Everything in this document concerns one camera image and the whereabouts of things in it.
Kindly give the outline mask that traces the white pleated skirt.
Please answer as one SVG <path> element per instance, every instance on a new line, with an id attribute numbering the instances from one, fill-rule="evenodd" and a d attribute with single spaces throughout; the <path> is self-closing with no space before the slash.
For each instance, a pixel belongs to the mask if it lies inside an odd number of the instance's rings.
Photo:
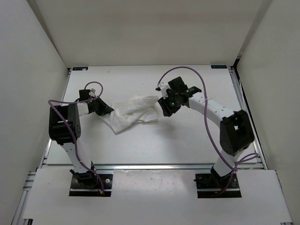
<path id="1" fill-rule="evenodd" d="M 122 132 L 135 123 L 152 123 L 158 121 L 154 105 L 158 96 L 134 96 L 128 101 L 111 103 L 112 112 L 101 116 L 115 134 Z"/>

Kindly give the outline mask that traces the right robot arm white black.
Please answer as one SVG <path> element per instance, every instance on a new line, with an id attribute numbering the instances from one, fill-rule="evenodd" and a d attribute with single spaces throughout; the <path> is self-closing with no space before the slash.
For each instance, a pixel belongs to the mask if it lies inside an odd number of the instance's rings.
<path id="1" fill-rule="evenodd" d="M 195 110 L 204 116 L 208 137 L 218 154 L 218 160 L 210 170 L 210 181 L 215 187 L 222 187 L 236 171 L 240 155 L 254 141 L 254 133 L 248 114 L 244 110 L 233 111 L 212 99 L 203 92 L 190 91 L 175 93 L 167 89 L 167 94 L 158 100 L 163 115 L 170 117 L 182 106 Z M 208 127 L 208 120 L 219 128 L 219 144 L 214 143 Z"/>

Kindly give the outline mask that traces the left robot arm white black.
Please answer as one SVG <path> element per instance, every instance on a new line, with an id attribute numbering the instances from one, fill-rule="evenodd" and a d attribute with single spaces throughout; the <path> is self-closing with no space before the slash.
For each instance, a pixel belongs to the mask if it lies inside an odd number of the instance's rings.
<path id="1" fill-rule="evenodd" d="M 89 188 L 100 187 L 104 190 L 103 181 L 96 172 L 94 164 L 89 160 L 79 144 L 81 137 L 80 116 L 95 113 L 104 116 L 114 111 L 99 97 L 79 102 L 63 102 L 49 100 L 49 137 L 60 145 L 67 153 L 75 178 Z"/>

